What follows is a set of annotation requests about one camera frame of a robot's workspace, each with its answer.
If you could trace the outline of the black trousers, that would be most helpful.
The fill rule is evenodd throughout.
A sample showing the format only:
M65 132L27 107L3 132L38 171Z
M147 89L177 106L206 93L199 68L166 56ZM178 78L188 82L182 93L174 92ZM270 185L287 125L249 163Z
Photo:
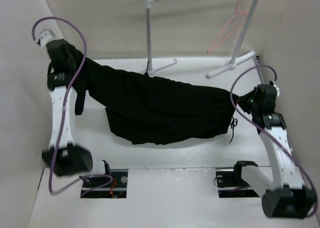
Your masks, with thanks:
M90 95L105 107L111 132L134 145L209 139L238 124L233 107L238 96L228 90L114 69L84 58L72 45L68 50L81 66L74 81L75 113L83 113Z

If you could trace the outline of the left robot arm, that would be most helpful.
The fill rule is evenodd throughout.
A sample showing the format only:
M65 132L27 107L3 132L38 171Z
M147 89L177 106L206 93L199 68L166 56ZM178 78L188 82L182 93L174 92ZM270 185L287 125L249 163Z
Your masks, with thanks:
M89 173L92 155L76 138L76 116L83 113L87 90L85 78L76 74L83 55L64 39L49 41L45 47L51 59L47 88L52 130L48 149L41 153L42 160L58 177Z

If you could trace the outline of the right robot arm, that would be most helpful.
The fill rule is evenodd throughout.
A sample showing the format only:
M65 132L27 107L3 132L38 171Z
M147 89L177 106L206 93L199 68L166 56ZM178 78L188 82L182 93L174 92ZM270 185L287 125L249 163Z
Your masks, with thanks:
M272 179L262 173L257 163L246 160L236 162L231 178L236 185L247 183L255 191L266 217L305 219L316 207L318 196L314 188L307 187L302 169L293 161L284 117L275 112L279 93L273 83L259 84L238 101L239 106L252 115L250 122L266 149Z

